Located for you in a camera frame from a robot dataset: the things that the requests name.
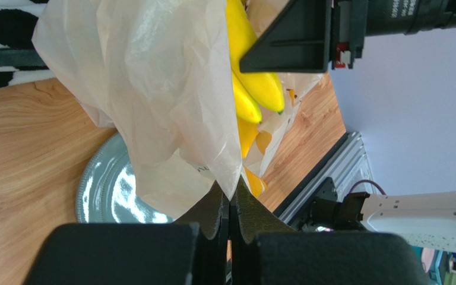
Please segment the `grey round plate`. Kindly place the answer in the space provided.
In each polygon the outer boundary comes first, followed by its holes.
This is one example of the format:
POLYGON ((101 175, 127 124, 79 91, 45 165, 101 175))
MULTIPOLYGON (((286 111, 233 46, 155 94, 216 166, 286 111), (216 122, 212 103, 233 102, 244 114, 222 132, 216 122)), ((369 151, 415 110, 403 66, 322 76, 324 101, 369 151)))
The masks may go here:
POLYGON ((80 223, 171 223, 136 194, 134 171, 120 134, 111 136, 81 176, 75 211, 80 223))

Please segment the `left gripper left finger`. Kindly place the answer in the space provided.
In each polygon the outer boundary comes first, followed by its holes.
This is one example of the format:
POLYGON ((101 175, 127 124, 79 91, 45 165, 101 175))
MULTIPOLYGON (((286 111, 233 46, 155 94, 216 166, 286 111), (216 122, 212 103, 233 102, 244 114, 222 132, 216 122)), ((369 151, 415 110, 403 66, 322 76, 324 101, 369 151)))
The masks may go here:
POLYGON ((218 184, 173 223, 70 223, 41 245, 25 284, 224 284, 229 202, 218 184))

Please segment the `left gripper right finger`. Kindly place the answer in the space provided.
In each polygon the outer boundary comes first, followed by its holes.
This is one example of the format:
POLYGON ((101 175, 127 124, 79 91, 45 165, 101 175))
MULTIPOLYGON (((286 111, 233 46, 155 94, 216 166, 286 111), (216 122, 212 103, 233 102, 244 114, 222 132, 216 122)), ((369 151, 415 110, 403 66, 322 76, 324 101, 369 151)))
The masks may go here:
POLYGON ((331 202, 318 217, 332 232, 299 232, 279 220, 240 179, 230 202, 233 284, 427 284, 401 237, 365 230, 367 193, 331 202))

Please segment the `zebra striped towel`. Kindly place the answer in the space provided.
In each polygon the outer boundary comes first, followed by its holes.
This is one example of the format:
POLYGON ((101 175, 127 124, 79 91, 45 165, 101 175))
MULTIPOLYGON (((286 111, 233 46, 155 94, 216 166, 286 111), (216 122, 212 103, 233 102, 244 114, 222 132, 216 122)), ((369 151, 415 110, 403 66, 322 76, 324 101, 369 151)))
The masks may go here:
POLYGON ((31 38, 47 1, 0 1, 0 88, 54 77, 31 38))

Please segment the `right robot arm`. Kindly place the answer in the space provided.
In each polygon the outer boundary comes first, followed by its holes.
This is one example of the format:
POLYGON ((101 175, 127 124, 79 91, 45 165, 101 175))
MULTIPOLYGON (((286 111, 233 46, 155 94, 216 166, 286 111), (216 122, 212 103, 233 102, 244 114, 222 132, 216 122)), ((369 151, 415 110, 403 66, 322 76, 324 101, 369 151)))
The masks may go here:
POLYGON ((386 193, 347 191, 330 227, 456 252, 456 1, 256 1, 243 71, 329 72, 386 193))

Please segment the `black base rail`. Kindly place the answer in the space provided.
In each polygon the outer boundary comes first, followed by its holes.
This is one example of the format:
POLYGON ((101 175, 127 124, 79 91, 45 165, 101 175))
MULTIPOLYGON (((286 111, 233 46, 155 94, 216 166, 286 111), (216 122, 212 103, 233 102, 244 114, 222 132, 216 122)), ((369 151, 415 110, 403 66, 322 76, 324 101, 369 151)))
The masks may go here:
POLYGON ((300 232, 331 231, 330 213, 352 192, 378 194, 362 135, 345 133, 273 211, 281 221, 300 232))

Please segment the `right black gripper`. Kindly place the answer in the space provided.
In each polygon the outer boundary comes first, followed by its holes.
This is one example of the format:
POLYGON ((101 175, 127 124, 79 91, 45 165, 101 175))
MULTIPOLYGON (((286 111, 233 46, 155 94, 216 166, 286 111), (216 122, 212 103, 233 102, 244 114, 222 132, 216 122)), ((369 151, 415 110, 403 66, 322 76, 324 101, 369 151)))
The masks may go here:
POLYGON ((330 59, 332 69, 352 69, 363 55, 368 4, 289 1, 242 57, 240 71, 323 73, 330 59))

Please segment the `translucent plastic bag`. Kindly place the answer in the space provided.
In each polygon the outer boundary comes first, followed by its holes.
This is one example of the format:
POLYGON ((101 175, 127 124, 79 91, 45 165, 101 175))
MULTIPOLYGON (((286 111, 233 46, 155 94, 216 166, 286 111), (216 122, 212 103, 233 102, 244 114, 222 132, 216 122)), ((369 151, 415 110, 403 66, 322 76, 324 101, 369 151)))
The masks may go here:
MULTIPOLYGON (((227 1, 49 1, 34 29, 37 53, 99 127, 128 149, 139 196, 177 218, 218 182, 255 197, 303 98, 321 74, 277 74, 281 113, 263 109, 242 157, 229 59, 227 1)), ((256 34, 283 1, 245 9, 256 34)))

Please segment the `yellow banana bunch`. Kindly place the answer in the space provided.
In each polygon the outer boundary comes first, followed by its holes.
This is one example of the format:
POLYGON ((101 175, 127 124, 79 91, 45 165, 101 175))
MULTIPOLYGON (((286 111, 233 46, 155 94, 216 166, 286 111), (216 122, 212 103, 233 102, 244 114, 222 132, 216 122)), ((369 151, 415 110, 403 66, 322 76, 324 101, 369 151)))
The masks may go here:
POLYGON ((241 71, 240 60, 257 40, 242 1, 226 2, 226 24, 239 141, 245 158, 258 135, 258 124, 262 122, 259 107, 281 113, 285 107, 284 94, 276 73, 241 71))

